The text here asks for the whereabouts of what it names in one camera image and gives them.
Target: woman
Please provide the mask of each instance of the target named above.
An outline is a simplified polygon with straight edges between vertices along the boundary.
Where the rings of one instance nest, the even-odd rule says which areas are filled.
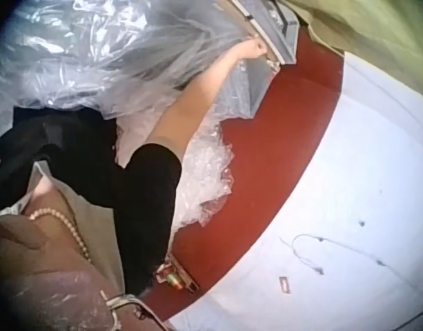
[[[115,123],[88,109],[17,110],[0,138],[1,288],[10,283],[3,296],[30,275],[63,270],[90,275],[79,286],[95,284],[110,297],[141,294],[168,249],[188,142],[234,65],[265,53],[260,40],[243,41],[195,77],[125,169],[115,163]],[[28,280],[44,293],[25,297],[51,294],[47,288],[60,283],[51,279]]]

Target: red painted surface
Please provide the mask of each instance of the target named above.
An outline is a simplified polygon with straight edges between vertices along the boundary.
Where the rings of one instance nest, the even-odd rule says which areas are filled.
[[[343,59],[301,32],[298,64],[275,77],[257,116],[223,124],[233,145],[235,182],[221,212],[205,227],[179,231],[173,254],[201,287],[195,295],[157,285],[146,301],[161,318],[186,308],[248,251],[290,196],[331,120]]]

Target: pearl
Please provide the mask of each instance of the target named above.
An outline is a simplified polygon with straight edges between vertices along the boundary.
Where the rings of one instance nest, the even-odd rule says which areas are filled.
[[[84,258],[89,262],[92,263],[92,259],[90,258],[90,255],[88,254],[88,249],[86,244],[83,242],[82,238],[79,236],[76,228],[73,226],[73,224],[59,211],[52,209],[52,208],[42,208],[35,210],[30,216],[29,219],[32,221],[38,219],[39,217],[42,217],[44,215],[51,215],[55,217],[56,219],[60,220],[66,227],[69,229],[70,233],[72,234],[73,238],[77,242],[79,248],[82,251],[82,255]]]

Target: white surface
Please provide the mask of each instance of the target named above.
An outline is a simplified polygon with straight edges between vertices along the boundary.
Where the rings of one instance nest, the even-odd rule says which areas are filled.
[[[379,112],[423,146],[423,96],[419,93],[346,53],[342,94]]]
[[[345,94],[294,192],[230,272],[170,320],[178,330],[389,331],[423,310],[423,144],[371,107],[393,107],[387,90],[356,81],[355,91],[345,71]],[[414,92],[397,88],[399,103],[418,107]],[[299,237],[296,252],[321,276],[280,240],[302,234],[362,253]]]

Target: skin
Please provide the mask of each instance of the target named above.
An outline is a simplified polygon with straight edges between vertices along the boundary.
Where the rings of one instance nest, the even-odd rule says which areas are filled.
[[[194,135],[206,113],[213,105],[215,98],[224,84],[226,77],[238,61],[242,59],[255,59],[266,54],[266,46],[259,39],[249,39],[232,47],[223,54],[205,72],[195,77],[181,96],[161,116],[154,130],[150,133],[148,141],[165,141],[181,160],[186,147]],[[70,221],[74,221],[73,213],[66,200],[56,189],[52,182],[43,178],[35,188],[29,204],[23,211],[24,216],[32,214],[39,208],[53,208],[60,211]],[[73,239],[70,231],[54,217],[44,216],[35,221],[36,230],[32,229],[30,220],[23,216],[9,216],[0,220],[0,282],[7,279],[22,277],[25,274],[47,274],[59,270],[67,272],[69,284],[75,287],[87,288],[93,286],[94,291],[102,289],[107,297],[114,297],[117,293],[111,284],[103,278],[98,271],[83,257],[79,246]],[[87,284],[78,284],[73,281],[76,274],[78,279],[89,279]],[[41,284],[41,277],[35,280],[35,288],[43,290],[47,296],[46,283]],[[17,291],[12,289],[14,297]],[[41,298],[39,292],[32,292],[32,303]],[[84,311],[85,302],[70,302],[69,305],[78,307]],[[132,309],[125,308],[119,313],[125,330],[153,330],[146,328],[143,322],[139,322],[136,328]]]
[[[256,59],[266,54],[266,46],[260,39],[248,39],[233,46],[205,72],[195,77],[181,96],[169,107],[150,133],[148,141],[163,141],[181,160],[191,137],[197,131],[206,113],[213,105],[226,77],[242,59]],[[43,178],[23,211],[29,216],[39,208],[54,208],[74,219],[70,206],[52,183]],[[35,221],[39,228],[53,241],[80,252],[70,231],[62,222],[51,216]]]

